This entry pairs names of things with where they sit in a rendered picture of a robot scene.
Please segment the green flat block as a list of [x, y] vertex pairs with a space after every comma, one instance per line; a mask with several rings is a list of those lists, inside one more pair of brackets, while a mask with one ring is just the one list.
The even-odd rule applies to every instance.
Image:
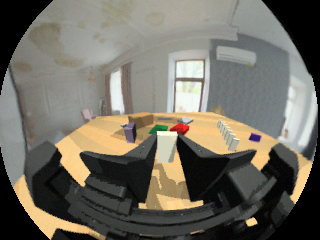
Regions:
[[151, 129], [151, 132], [148, 133], [148, 135], [153, 135], [155, 132], [168, 132], [168, 128], [168, 125], [156, 124], [155, 127]]

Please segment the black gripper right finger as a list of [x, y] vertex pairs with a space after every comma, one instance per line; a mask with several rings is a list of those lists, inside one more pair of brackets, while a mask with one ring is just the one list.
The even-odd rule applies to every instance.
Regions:
[[204, 193], [207, 193], [225, 172], [253, 161], [253, 156], [256, 156], [257, 152], [257, 149], [251, 148], [248, 151], [220, 155], [220, 153], [209, 151], [203, 145], [196, 144], [196, 141], [188, 139], [183, 133], [176, 133], [176, 135], [176, 147], [179, 151], [177, 155], [183, 167], [191, 203], [203, 200], [201, 197]]

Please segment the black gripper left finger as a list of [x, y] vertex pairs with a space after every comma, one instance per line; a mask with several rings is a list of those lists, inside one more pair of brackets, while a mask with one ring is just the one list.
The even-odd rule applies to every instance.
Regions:
[[125, 155], [104, 155], [104, 153], [93, 153], [93, 151], [80, 152], [79, 155], [89, 172], [109, 177], [109, 179], [124, 181], [129, 188], [132, 188], [140, 203], [145, 203], [156, 152], [157, 132], [141, 141], [140, 145]]

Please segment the red flat block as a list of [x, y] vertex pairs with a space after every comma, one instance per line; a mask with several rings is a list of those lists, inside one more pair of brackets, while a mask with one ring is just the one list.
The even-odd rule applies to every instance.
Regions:
[[177, 124], [175, 127], [172, 127], [171, 132], [176, 132], [176, 133], [183, 133], [185, 135], [185, 132], [189, 131], [188, 125], [184, 124]]

